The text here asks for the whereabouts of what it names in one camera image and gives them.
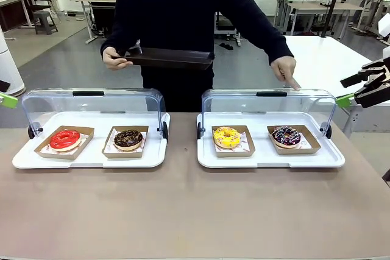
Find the white tray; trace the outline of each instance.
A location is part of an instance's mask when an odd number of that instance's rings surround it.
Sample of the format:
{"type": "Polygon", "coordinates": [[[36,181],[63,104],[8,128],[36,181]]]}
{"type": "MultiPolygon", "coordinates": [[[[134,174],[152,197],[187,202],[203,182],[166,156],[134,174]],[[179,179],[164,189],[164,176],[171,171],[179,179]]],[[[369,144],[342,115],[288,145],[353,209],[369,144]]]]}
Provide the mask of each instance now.
{"type": "MultiPolygon", "coordinates": [[[[169,128],[170,116],[164,114],[163,122],[169,128]]],[[[103,114],[100,112],[61,112],[54,115],[43,126],[42,135],[31,139],[13,158],[13,165],[18,169],[52,169],[69,167],[155,167],[165,158],[166,139],[157,132],[157,113],[103,114]],[[42,158],[34,149],[54,132],[59,126],[93,127],[94,137],[79,157],[74,160],[42,158]],[[142,158],[108,159],[102,149],[113,126],[148,125],[149,132],[142,158]]]]}
{"type": "Polygon", "coordinates": [[[206,113],[205,133],[197,141],[197,157],[201,165],[209,168],[231,167],[341,167],[345,158],[334,143],[322,136],[317,122],[306,113],[267,112],[206,113]],[[246,125],[255,144],[255,153],[248,158],[218,158],[214,147],[212,126],[246,125]],[[306,125],[317,137],[321,149],[314,155],[278,155],[268,136],[268,125],[306,125]]]}

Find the black tray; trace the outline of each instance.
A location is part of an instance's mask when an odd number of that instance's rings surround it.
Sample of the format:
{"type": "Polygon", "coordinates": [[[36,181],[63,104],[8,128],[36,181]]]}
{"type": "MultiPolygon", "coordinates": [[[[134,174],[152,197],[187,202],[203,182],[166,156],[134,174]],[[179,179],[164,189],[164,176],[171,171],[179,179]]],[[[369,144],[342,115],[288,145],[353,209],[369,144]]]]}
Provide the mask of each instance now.
{"type": "Polygon", "coordinates": [[[214,60],[214,53],[198,51],[181,51],[155,48],[135,48],[119,52],[134,65],[159,68],[206,70],[214,60]]]}

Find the red frosted donut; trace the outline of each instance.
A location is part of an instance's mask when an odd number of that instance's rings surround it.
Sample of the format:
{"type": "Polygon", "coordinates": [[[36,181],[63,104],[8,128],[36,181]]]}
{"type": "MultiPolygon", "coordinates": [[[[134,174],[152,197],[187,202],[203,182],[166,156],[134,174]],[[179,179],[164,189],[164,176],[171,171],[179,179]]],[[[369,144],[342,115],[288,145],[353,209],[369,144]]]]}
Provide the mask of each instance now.
{"type": "Polygon", "coordinates": [[[64,130],[58,132],[50,140],[50,146],[55,150],[72,149],[72,146],[80,143],[80,133],[75,130],[64,130]]]}

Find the black pole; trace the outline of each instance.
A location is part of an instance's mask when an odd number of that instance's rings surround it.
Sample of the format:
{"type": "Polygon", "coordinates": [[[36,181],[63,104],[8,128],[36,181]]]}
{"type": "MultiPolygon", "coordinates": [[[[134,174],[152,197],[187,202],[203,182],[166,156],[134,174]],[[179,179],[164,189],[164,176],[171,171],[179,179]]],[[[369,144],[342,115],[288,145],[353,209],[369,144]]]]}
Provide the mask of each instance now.
{"type": "Polygon", "coordinates": [[[329,26],[330,20],[332,18],[333,10],[335,9],[336,1],[337,0],[331,0],[329,12],[328,12],[328,15],[327,15],[327,20],[325,22],[324,29],[323,29],[323,31],[321,33],[321,38],[325,38],[326,37],[327,31],[328,31],[328,26],[329,26]]]}

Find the donut with purple icing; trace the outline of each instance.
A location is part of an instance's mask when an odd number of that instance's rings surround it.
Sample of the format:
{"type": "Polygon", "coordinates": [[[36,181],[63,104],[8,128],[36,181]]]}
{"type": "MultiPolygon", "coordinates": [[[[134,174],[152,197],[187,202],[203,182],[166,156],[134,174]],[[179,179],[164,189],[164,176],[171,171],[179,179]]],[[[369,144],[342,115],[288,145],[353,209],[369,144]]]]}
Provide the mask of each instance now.
{"type": "Polygon", "coordinates": [[[300,145],[300,134],[292,127],[276,127],[272,132],[272,137],[275,140],[276,145],[285,149],[292,149],[300,145]]]}

